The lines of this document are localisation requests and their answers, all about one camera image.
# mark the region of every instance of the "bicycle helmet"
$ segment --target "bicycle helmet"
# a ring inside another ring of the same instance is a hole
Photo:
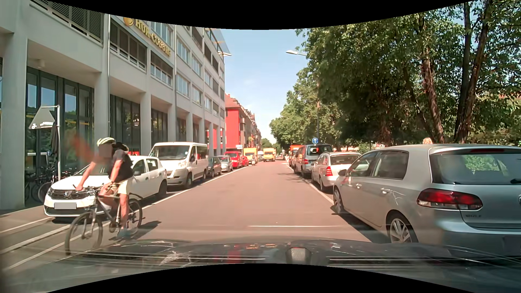
[[[100,145],[102,145],[102,144],[113,144],[113,143],[115,143],[115,142],[116,142],[116,140],[113,139],[112,137],[106,137],[106,138],[100,138],[100,139],[98,139],[98,141],[97,141],[96,144],[97,144],[97,146],[100,146]]]

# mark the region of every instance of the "building sign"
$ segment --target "building sign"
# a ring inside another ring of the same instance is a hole
[[[123,17],[123,21],[128,27],[135,26],[140,30],[145,36],[149,37],[154,44],[156,44],[165,54],[170,56],[171,50],[168,45],[161,40],[156,34],[152,32],[152,30],[144,23],[142,20]]]

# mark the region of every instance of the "license plate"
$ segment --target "license plate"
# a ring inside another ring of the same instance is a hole
[[[75,202],[55,202],[54,209],[55,210],[75,210],[76,203]]]
[[[506,235],[505,241],[505,255],[518,256],[521,255],[521,236]]]

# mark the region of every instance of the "lamp post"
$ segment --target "lamp post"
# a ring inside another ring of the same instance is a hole
[[[293,50],[287,50],[286,53],[291,54],[291,55],[307,56],[306,54],[302,54],[302,53],[299,53],[299,52],[293,51]],[[319,114],[318,114],[319,109],[320,109],[320,100],[317,101],[317,139],[320,141],[320,120],[319,120]]]

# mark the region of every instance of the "triangular sign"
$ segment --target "triangular sign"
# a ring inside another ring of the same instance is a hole
[[[40,108],[29,125],[29,129],[51,128],[55,120],[49,109]]]

